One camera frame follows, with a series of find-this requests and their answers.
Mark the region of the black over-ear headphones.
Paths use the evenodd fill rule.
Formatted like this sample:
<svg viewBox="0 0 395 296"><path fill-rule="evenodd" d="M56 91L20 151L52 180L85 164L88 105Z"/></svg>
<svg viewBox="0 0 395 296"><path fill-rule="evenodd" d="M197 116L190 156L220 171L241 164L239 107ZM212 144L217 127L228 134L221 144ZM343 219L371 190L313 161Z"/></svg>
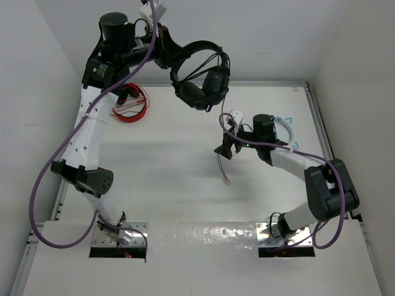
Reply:
<svg viewBox="0 0 395 296"><path fill-rule="evenodd" d="M170 70L176 96L193 109L210 112L213 106L225 99L229 91L230 58L220 46L211 41L195 41L183 49L190 56L200 51L214 52L182 80L179 79L178 72L185 59L172 66Z"/></svg>

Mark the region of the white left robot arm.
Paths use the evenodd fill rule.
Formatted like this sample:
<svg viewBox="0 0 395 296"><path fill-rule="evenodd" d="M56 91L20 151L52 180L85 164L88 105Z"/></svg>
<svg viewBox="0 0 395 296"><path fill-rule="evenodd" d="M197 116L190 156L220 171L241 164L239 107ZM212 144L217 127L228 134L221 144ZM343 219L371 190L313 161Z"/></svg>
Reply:
<svg viewBox="0 0 395 296"><path fill-rule="evenodd" d="M167 69L188 57L160 24L157 12L142 19L147 25L144 36L136 35L136 23L123 13L110 12L100 18L100 37L85 65L74 130L61 148L61 159L51 162L51 171L81 192L110 229L117 229L125 214L107 195L114 174L99 166L99 151L114 107L130 95L130 69L137 72L152 60Z"/></svg>

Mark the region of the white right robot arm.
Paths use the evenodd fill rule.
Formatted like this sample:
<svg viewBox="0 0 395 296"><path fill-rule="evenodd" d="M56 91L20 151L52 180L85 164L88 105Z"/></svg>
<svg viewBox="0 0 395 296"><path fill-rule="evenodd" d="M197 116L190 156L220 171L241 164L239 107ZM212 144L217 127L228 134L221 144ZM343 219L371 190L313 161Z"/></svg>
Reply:
<svg viewBox="0 0 395 296"><path fill-rule="evenodd" d="M360 199L346 164L338 159L327 160L292 148L290 142L278 138L277 120L272 115L258 114L252 120L252 128L243 128L240 115L222 113L219 123L223 129L222 145L215 149L227 159L242 148L254 149L258 157L270 165L291 173L304 182L307 201L301 206L280 213L270 231L276 239L286 239L297 230L313 223L318 226L338 217L339 237L346 212L360 205Z"/></svg>

